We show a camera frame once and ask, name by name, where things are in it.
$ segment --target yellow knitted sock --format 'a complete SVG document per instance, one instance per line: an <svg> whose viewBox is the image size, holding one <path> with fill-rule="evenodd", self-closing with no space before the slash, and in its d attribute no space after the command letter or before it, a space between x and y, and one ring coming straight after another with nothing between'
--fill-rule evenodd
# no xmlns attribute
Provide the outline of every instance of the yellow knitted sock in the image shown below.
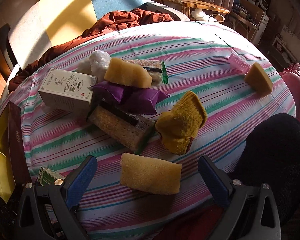
<svg viewBox="0 0 300 240"><path fill-rule="evenodd" d="M189 144L206 120L207 112L199 98L188 91L171 111L160 115L155 127L162 136L162 144L170 152L181 155L189 150Z"/></svg>

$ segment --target purple plastic bag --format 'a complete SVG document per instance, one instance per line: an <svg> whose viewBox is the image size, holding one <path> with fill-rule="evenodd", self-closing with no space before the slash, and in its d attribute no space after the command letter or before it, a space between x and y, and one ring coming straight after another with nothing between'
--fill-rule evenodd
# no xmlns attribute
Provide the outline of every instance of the purple plastic bag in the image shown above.
<svg viewBox="0 0 300 240"><path fill-rule="evenodd" d="M93 91L106 102L119 105L132 114L157 114L155 105L170 97L160 90L135 88L103 81L93 86Z"/></svg>

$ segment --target blue gripper pad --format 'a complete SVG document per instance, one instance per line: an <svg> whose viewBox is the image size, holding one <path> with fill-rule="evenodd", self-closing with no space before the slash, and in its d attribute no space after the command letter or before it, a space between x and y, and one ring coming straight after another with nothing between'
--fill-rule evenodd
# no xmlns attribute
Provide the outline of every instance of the blue gripper pad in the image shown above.
<svg viewBox="0 0 300 240"><path fill-rule="evenodd" d="M204 156L201 156L198 160L198 171L216 204L226 209L230 204L229 190L219 177L220 174L218 174L223 171L218 170L211 160L210 162L208 163Z"/></svg>
<svg viewBox="0 0 300 240"><path fill-rule="evenodd" d="M97 171L97 167L97 159L94 156L88 155L81 165L65 178L63 195L69 209L79 204L83 193Z"/></svg>

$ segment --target white box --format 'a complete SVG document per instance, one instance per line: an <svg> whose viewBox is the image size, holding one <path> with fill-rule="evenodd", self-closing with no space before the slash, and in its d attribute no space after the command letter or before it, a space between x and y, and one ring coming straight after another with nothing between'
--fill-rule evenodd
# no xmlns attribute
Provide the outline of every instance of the white box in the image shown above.
<svg viewBox="0 0 300 240"><path fill-rule="evenodd" d="M39 94L45 105L87 114L92 100L94 76L52 68L42 83Z"/></svg>

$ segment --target barcode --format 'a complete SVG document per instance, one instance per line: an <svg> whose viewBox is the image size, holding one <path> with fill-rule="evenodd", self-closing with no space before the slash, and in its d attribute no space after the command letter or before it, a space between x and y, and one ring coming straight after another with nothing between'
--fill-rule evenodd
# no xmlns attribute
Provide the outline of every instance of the barcode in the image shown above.
<svg viewBox="0 0 300 240"><path fill-rule="evenodd" d="M128 115L130 115L133 119L138 121L137 125L135 126L136 128L142 131L145 131L148 128L148 125L145 122L141 121L136 115L134 114L128 114Z"/></svg>
<svg viewBox="0 0 300 240"><path fill-rule="evenodd" d="M136 125L136 128L145 131L147 129L148 125L145 122L139 121Z"/></svg>

